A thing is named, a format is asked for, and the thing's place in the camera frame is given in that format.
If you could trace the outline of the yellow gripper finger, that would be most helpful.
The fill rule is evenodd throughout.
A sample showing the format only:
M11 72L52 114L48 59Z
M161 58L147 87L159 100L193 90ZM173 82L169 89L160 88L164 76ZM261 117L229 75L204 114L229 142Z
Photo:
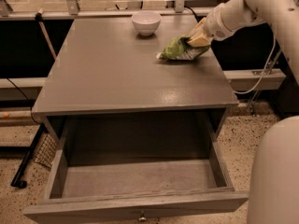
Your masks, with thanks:
M196 29L192 29L187 35L186 37L189 39L189 40L194 40L196 38L196 33L197 33L197 30Z
M212 38L205 35L199 35L196 37L190 37L187 43L192 47L206 47L211 44Z

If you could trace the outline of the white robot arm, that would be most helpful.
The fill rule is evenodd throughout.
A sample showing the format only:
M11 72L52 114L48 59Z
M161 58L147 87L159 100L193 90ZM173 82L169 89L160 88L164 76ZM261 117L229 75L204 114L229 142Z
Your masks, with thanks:
M192 46L223 40L260 22L270 25L299 82L296 0L230 0L191 31ZM299 224L299 117L281 120L263 136L250 176L248 224Z

